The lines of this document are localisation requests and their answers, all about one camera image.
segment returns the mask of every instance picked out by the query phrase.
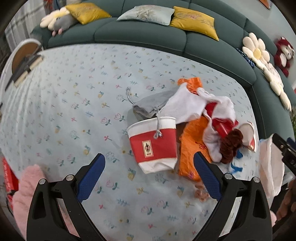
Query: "metal screw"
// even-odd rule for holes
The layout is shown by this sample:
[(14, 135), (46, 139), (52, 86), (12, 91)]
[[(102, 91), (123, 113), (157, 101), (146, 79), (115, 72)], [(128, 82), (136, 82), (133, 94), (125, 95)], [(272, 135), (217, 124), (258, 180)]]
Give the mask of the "metal screw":
[(228, 180), (232, 179), (232, 175), (230, 173), (226, 173), (224, 176)]
[(39, 184), (41, 184), (41, 185), (42, 185), (42, 184), (44, 184), (44, 183), (45, 183), (45, 181), (46, 181), (46, 180), (45, 180), (44, 178), (42, 178), (42, 179), (40, 179), (40, 180), (39, 180)]
[(72, 181), (73, 179), (74, 179), (74, 176), (73, 175), (66, 176), (66, 180), (67, 181)]
[(254, 182), (256, 182), (256, 183), (259, 183), (259, 182), (260, 182), (260, 179), (259, 179), (258, 177), (254, 177), (253, 180), (254, 180)]

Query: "orange plastic bag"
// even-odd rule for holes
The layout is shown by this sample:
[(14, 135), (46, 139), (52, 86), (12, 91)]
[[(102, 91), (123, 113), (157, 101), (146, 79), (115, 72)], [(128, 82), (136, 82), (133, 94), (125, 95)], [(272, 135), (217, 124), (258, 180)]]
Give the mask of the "orange plastic bag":
[(199, 182), (201, 178), (193, 164), (194, 154), (200, 151), (209, 163), (212, 162), (208, 149), (202, 141), (202, 135), (204, 129), (207, 127), (207, 124), (207, 118), (201, 116), (200, 119), (193, 120), (187, 123), (182, 135), (180, 136), (181, 151), (179, 175), (185, 176), (196, 182)]
[(183, 83), (187, 83), (187, 90), (189, 90), (192, 94), (195, 94), (195, 95), (197, 94), (196, 89), (199, 87), (202, 87), (202, 82), (198, 77), (178, 80), (178, 85), (181, 85)]

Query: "blue patterned cloth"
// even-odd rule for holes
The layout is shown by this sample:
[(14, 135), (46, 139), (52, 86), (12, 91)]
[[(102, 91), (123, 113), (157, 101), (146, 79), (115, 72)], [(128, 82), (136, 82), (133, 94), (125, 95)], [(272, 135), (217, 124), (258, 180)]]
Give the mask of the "blue patterned cloth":
[(244, 59), (249, 63), (249, 65), (251, 65), (252, 68), (255, 67), (255, 63), (253, 62), (253, 60), (251, 60), (243, 51), (241, 51), (238, 48), (235, 48), (243, 57)]
[[(29, 165), (41, 166), (50, 181), (75, 174), (97, 153), (106, 167), (82, 202), (106, 240), (191, 241), (209, 218), (216, 200), (194, 197), (190, 180), (174, 171), (144, 174), (136, 163), (127, 128), (137, 122), (137, 102), (172, 90), (180, 78), (199, 77), (204, 89), (227, 96), (237, 120), (256, 122), (239, 83), (195, 61), (148, 48), (87, 44), (53, 48), (23, 83), (7, 89), (0, 122), (0, 148), (18, 178)], [(234, 177), (258, 176), (258, 153), (218, 164)], [(237, 199), (222, 234), (229, 232)]]

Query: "logo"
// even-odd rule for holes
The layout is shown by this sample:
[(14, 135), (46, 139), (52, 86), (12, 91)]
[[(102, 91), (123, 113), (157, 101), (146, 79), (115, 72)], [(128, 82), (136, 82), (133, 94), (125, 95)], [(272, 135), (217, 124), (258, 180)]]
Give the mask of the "logo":
[(145, 158), (152, 157), (153, 151), (152, 151), (151, 141), (150, 140), (142, 141), (142, 144), (143, 144)]

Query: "red monkey plush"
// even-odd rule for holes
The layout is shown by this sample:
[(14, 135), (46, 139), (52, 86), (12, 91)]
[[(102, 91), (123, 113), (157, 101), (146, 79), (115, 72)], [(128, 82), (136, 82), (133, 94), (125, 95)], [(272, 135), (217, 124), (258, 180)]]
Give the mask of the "red monkey plush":
[(274, 63), (278, 66), (286, 77), (289, 76), (288, 68), (290, 68), (290, 62), (294, 58), (295, 50), (292, 45), (284, 38), (281, 37), (276, 42), (277, 52), (274, 56)]

